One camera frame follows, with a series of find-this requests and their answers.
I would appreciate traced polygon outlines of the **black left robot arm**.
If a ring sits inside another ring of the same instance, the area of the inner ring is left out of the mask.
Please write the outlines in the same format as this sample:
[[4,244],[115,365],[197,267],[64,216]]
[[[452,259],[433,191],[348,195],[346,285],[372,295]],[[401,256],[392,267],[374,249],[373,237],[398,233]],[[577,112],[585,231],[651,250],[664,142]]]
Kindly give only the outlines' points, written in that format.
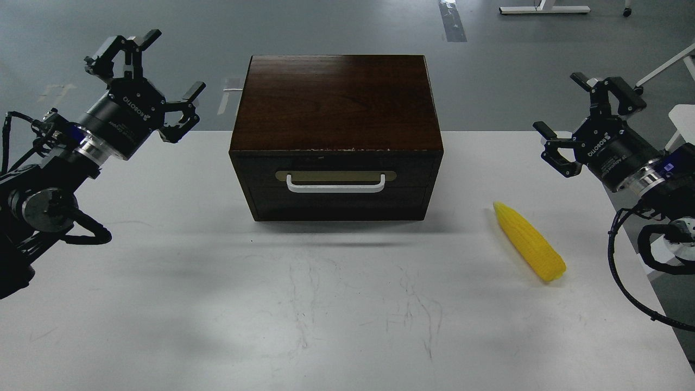
[[42,119],[9,111],[2,126],[1,294],[28,287],[33,262],[57,242],[102,245],[112,234],[80,210],[76,191],[96,178],[112,156],[128,160],[153,132],[178,143],[199,122],[195,101],[205,89],[193,84],[169,102],[144,76],[142,54],[161,36],[110,37],[85,58],[85,72],[106,92],[77,121],[57,109]]

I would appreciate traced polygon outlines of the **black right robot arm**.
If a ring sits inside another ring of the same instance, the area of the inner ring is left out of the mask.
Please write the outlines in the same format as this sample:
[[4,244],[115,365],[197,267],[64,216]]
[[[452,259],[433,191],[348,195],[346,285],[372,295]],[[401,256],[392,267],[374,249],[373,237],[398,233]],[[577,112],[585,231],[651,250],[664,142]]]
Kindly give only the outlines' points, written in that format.
[[612,277],[631,304],[658,321],[682,331],[693,326],[651,310],[633,297],[619,278],[615,238],[630,216],[649,220],[637,237],[638,253],[650,269],[669,275],[693,275],[693,144],[657,149],[630,128],[627,118],[646,102],[621,77],[571,79],[589,94],[589,114],[570,137],[560,138],[545,122],[533,127],[544,139],[541,158],[566,178],[587,168],[613,193],[629,189],[638,196],[630,208],[617,211],[608,232]]

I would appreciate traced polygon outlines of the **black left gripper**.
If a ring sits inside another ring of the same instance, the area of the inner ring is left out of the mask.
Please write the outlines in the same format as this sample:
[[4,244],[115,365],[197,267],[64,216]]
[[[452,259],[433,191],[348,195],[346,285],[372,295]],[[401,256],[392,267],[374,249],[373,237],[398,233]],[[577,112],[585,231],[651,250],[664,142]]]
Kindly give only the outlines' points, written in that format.
[[[159,129],[165,143],[176,144],[200,121],[195,100],[206,89],[198,81],[178,101],[166,102],[161,92],[143,75],[142,53],[160,36],[152,29],[141,40],[121,35],[107,38],[92,56],[84,57],[85,72],[111,83],[107,91],[85,111],[77,123],[106,143],[115,156],[128,160]],[[122,78],[115,78],[114,59],[124,53]],[[174,125],[164,124],[164,113],[181,113]]]

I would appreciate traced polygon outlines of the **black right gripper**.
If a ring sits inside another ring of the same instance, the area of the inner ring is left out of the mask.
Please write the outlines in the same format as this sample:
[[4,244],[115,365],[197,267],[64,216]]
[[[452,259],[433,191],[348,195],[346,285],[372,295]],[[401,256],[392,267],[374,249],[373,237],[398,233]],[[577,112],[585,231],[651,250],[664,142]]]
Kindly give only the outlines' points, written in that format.
[[[545,122],[534,122],[545,140],[541,158],[566,178],[579,175],[585,166],[611,192],[618,192],[630,176],[664,155],[626,122],[643,111],[646,102],[621,77],[600,80],[573,72],[570,78],[589,93],[589,114],[573,138],[559,138]],[[574,149],[576,161],[567,160],[560,149]]]

